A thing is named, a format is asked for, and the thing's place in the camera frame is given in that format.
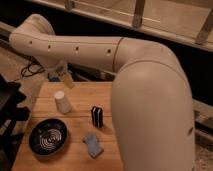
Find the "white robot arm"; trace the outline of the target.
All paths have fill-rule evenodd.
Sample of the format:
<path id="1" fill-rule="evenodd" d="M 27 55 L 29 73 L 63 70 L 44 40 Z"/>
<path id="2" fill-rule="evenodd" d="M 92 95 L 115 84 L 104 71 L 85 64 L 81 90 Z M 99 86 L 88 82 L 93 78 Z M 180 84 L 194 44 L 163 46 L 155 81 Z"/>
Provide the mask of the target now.
<path id="1" fill-rule="evenodd" d="M 32 14 L 9 42 L 48 72 L 69 62 L 113 72 L 111 115 L 124 171 L 195 171 L 191 88 L 167 46 L 128 37 L 58 36 Z"/>

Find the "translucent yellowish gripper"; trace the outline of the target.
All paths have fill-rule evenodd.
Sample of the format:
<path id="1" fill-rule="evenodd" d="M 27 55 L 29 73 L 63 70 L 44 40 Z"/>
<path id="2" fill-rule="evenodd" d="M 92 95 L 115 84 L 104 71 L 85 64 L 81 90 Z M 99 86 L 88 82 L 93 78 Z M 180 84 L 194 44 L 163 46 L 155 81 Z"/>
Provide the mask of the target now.
<path id="1" fill-rule="evenodd" d="M 74 87 L 74 81 L 66 66 L 58 66 L 55 69 L 55 74 L 61 82 L 63 82 L 68 88 Z"/>

